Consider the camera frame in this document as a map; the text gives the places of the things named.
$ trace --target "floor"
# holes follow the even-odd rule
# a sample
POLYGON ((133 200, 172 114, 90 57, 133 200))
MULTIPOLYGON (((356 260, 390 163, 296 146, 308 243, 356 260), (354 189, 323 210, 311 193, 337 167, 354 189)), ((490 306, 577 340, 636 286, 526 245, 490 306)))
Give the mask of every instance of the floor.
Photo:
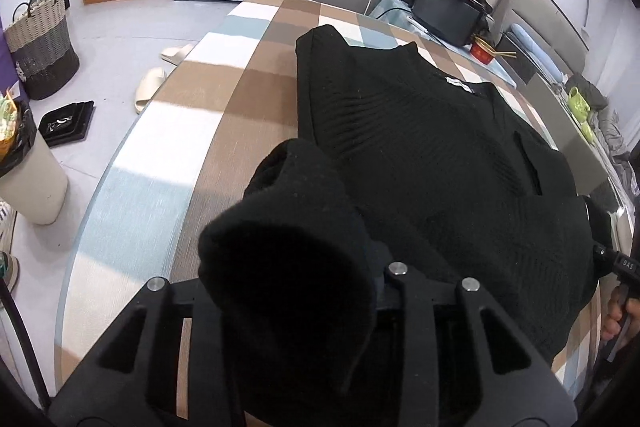
MULTIPOLYGON (((236 3, 125 0, 68 10, 71 41, 80 69, 59 92, 31 103, 36 123, 48 111, 71 102, 95 101, 87 138, 52 149, 65 169, 69 188, 55 223, 32 225, 18 216, 12 254, 20 262, 14 299, 29 331, 49 394, 55 394, 53 347, 58 298, 69 253, 95 187, 111 156, 136 119, 134 94, 152 67, 173 69, 158 57, 168 46, 196 43, 236 3)), ((18 372, 28 394, 31 380, 4 311, 18 372)))

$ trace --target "light blue cloth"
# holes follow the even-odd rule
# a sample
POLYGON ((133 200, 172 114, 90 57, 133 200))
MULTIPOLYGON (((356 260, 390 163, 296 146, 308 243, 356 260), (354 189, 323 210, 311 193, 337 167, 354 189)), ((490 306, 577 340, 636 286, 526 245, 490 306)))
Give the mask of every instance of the light blue cloth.
POLYGON ((511 32, 517 37, 524 48, 534 57, 538 59, 537 64, 542 67, 545 73, 548 73, 549 80, 553 79, 562 85, 562 71, 558 69, 555 62, 546 52, 536 43, 531 35, 519 24, 513 23, 509 26, 511 32))
POLYGON ((506 70, 500 65, 500 62, 498 62, 497 60, 492 60, 491 62, 489 62, 489 64, 482 64, 469 52, 469 49, 471 49, 471 45, 459 48, 430 34, 426 28, 415 21, 411 13, 411 8, 409 8, 409 5, 402 0, 381 0, 378 5, 371 11, 369 17, 373 17, 374 19, 392 24, 393 26, 398 26, 403 30, 410 31, 411 33, 420 35, 425 39, 437 42, 438 44, 446 47, 454 53, 462 55, 472 62, 477 63, 485 70, 491 71, 493 74, 503 79, 511 87, 516 87, 516 83, 511 79, 509 73, 507 73, 506 70))

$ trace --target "silver bolt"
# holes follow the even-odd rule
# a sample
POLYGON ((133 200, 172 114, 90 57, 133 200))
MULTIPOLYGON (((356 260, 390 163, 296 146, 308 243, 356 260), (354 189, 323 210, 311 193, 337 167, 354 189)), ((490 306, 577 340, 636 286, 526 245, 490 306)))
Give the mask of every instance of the silver bolt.
POLYGON ((157 292, 164 287, 164 279, 162 277, 151 277, 151 279, 146 282, 146 287, 152 292, 157 292))
POLYGON ((468 292, 477 292, 480 289, 480 283, 478 282, 478 279, 465 277, 462 280, 462 287, 468 292))
POLYGON ((408 270, 406 264, 400 263, 400 261, 393 261, 393 263, 389 265, 389 272, 393 275, 404 275, 408 270))

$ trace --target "laundry basket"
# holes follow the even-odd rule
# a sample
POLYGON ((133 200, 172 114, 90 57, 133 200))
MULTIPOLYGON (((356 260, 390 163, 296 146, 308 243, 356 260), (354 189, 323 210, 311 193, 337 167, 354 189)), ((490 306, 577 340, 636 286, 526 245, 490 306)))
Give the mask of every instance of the laundry basket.
POLYGON ((78 71, 80 62, 69 38, 64 0, 21 3, 4 36, 24 89, 34 100, 52 95, 78 71), (16 18, 24 5, 26 11, 16 18))

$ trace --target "black trash bag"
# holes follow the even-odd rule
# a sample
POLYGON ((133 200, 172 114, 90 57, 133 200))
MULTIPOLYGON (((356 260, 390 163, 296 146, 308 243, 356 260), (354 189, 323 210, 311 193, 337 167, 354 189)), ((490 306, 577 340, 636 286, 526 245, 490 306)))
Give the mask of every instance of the black trash bag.
POLYGON ((19 101, 15 105, 18 107, 18 129, 15 131, 14 143, 11 149, 0 161, 0 178, 22 163, 33 147, 36 139, 36 123, 33 121, 31 107, 26 102, 19 101))

